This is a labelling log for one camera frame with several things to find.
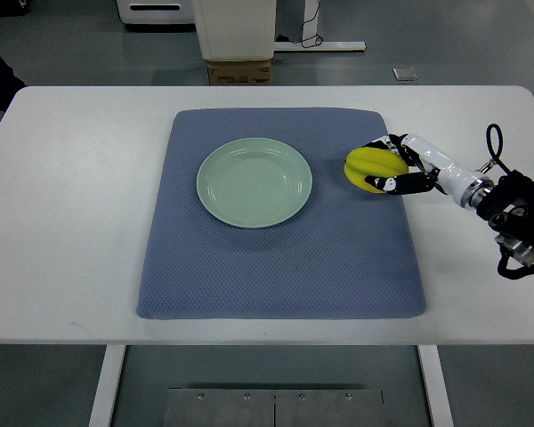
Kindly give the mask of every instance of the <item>yellow banana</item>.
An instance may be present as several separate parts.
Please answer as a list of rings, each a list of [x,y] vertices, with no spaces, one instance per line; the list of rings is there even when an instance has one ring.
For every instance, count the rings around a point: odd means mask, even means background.
[[[368,175],[391,178],[408,172],[409,167],[400,156],[393,154],[391,151],[371,147],[353,149],[348,154],[344,164],[344,173],[350,182],[370,193],[384,192],[380,189],[375,189],[364,181]]]

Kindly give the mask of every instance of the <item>plate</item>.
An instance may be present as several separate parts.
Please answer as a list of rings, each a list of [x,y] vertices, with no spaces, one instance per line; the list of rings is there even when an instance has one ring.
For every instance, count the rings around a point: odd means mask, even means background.
[[[306,203],[311,168],[281,141],[244,138],[222,145],[198,171],[198,196],[217,219],[260,229],[283,222]]]

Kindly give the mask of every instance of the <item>table leg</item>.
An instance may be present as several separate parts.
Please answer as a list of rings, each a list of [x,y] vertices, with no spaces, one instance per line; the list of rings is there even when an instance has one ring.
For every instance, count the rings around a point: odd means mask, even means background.
[[[453,417],[436,345],[418,345],[419,361],[433,427],[453,427]]]
[[[275,42],[276,52],[364,52],[364,42],[322,42],[316,45],[320,0],[304,0],[302,43]]]
[[[89,427],[110,427],[117,397],[118,381],[125,358],[125,349],[125,345],[111,344],[105,350],[105,359],[97,383]]]

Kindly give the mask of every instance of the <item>gray-blue mat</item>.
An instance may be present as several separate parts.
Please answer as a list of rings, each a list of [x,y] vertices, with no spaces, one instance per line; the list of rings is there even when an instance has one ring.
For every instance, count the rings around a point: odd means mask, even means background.
[[[142,318],[409,318],[425,297],[402,199],[344,176],[346,155],[387,134],[357,109],[200,109],[175,120],[144,260]],[[204,159],[239,138],[297,149],[312,171],[303,209],[243,230],[200,203]]]

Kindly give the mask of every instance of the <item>white table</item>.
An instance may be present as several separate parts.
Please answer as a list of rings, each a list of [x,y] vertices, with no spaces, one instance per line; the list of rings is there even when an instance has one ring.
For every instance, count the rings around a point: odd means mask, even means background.
[[[109,425],[126,344],[421,344],[432,419],[452,425],[437,351],[426,344],[534,342],[534,277],[501,278],[495,233],[441,193],[404,198],[422,316],[136,315],[174,116],[228,107],[374,110],[390,133],[417,133],[468,169],[489,158],[484,133],[498,123],[503,160],[534,179],[534,99],[520,87],[30,87],[0,124],[0,342],[109,344],[90,425]]]

